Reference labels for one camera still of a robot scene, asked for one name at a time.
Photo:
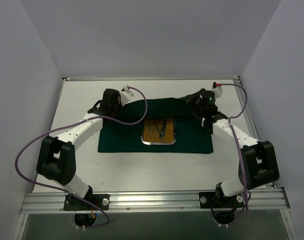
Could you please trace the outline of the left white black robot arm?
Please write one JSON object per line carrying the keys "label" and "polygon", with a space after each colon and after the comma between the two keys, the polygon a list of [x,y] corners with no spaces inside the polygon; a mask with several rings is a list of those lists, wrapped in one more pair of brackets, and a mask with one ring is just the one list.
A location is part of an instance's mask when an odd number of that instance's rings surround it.
{"label": "left white black robot arm", "polygon": [[122,93],[107,88],[102,99],[87,111],[78,125],[69,127],[57,136],[46,136],[41,142],[36,172],[76,195],[74,202],[82,210],[92,206],[93,197],[89,194],[90,186],[76,174],[76,151],[103,128],[101,116],[114,117],[122,106]]}

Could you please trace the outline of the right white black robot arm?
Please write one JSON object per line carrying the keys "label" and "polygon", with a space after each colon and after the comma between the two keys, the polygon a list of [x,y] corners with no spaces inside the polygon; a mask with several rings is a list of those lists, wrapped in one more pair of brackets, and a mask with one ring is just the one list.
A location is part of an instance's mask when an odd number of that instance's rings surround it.
{"label": "right white black robot arm", "polygon": [[232,124],[231,118],[219,111],[216,99],[221,90],[202,88],[184,97],[192,114],[200,120],[204,130],[235,147],[239,157],[237,174],[216,186],[215,203],[226,206],[232,197],[280,179],[274,146],[269,141],[259,141]]}

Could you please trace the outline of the metal tray yellow liner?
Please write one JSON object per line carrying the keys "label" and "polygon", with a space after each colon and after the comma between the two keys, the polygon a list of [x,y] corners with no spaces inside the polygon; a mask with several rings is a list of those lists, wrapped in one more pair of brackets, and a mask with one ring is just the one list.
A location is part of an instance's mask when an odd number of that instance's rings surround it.
{"label": "metal tray yellow liner", "polygon": [[[159,137],[162,121],[167,119],[164,140]],[[141,141],[145,145],[170,146],[176,142],[176,122],[172,117],[155,118],[144,121],[144,128],[141,134]]]}

